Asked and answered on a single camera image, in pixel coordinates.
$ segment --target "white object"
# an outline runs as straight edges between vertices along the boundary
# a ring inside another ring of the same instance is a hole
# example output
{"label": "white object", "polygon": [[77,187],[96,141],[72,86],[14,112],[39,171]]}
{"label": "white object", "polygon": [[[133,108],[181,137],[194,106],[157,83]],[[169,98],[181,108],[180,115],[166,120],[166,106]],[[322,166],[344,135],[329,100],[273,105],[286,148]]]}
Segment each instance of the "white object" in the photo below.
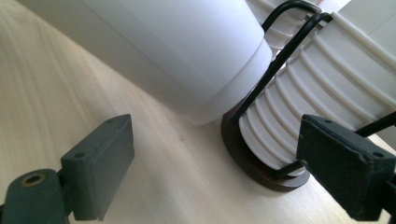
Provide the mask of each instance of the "white object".
{"label": "white object", "polygon": [[[260,24],[263,24],[271,12],[284,2],[286,0],[247,0],[247,4]],[[306,2],[315,5],[318,0]],[[282,13],[265,33],[264,38],[273,52],[272,61],[303,26],[305,16],[305,11],[289,9]]]}
{"label": "white object", "polygon": [[396,110],[395,9],[351,1],[276,75],[240,119],[259,159],[273,169],[295,161],[303,114],[355,131]]}
{"label": "white object", "polygon": [[194,123],[235,106],[271,60],[245,1],[20,2]]}

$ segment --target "black wire holder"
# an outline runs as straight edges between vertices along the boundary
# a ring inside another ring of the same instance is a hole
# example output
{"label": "black wire holder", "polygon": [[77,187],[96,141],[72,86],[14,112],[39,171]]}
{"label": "black wire holder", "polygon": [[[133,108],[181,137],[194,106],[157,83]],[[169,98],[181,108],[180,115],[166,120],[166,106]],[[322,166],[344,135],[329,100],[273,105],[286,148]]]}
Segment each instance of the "black wire holder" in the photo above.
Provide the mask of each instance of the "black wire holder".
{"label": "black wire holder", "polygon": [[[238,123],[238,120],[243,116],[243,114],[248,110],[251,104],[256,100],[264,88],[268,85],[271,79],[276,75],[282,65],[287,61],[290,55],[300,46],[304,39],[309,35],[309,33],[317,27],[317,25],[322,22],[330,22],[332,16],[327,12],[321,12],[319,7],[309,4],[301,0],[287,1],[279,5],[265,20],[262,24],[262,29],[267,32],[271,25],[274,24],[276,19],[285,11],[299,8],[305,10],[309,13],[314,13],[312,17],[304,24],[300,31],[290,40],[290,42],[283,48],[277,55],[276,59],[270,63],[267,71],[264,73],[263,77],[260,79],[258,84],[253,88],[253,90],[248,94],[248,96],[242,101],[236,111],[230,118],[230,122],[233,124]],[[393,112],[382,119],[374,121],[356,131],[356,133],[362,137],[367,137],[373,133],[377,133],[381,130],[388,128],[391,125],[396,124],[396,112]],[[285,167],[275,170],[272,173],[274,179],[282,178],[304,166],[299,162],[295,161]]]}

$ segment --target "table surface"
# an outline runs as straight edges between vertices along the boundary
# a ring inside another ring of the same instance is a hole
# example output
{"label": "table surface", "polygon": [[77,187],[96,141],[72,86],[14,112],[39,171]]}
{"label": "table surface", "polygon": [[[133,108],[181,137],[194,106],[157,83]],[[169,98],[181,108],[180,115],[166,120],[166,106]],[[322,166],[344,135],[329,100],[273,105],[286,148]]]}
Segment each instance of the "table surface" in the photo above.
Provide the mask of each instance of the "table surface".
{"label": "table surface", "polygon": [[219,120],[188,123],[19,3],[0,0],[1,202],[13,179],[60,170],[64,153],[122,114],[132,115],[135,158],[103,223],[355,223],[313,177],[288,193],[255,183],[229,156]]}

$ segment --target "wooden table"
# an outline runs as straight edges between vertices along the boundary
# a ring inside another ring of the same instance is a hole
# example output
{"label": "wooden table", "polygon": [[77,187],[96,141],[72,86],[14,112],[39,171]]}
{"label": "wooden table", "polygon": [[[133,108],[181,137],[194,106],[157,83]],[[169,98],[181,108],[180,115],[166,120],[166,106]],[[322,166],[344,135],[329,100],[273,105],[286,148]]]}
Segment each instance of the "wooden table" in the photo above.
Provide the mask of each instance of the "wooden table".
{"label": "wooden table", "polygon": [[[20,4],[0,0],[1,202],[13,179],[59,170],[96,126],[128,113],[136,157],[104,223],[355,223],[313,177],[289,193],[255,183],[228,155],[219,120],[189,124]],[[381,222],[388,218],[383,212]]]}

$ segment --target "white cup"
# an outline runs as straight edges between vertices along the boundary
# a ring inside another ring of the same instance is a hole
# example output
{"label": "white cup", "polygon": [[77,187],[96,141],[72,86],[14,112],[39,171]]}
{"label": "white cup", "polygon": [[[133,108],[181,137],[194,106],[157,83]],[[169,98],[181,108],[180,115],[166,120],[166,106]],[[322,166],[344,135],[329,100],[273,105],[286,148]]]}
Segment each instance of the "white cup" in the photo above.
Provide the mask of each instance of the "white cup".
{"label": "white cup", "polygon": [[245,1],[20,2],[194,123],[235,106],[271,60]]}

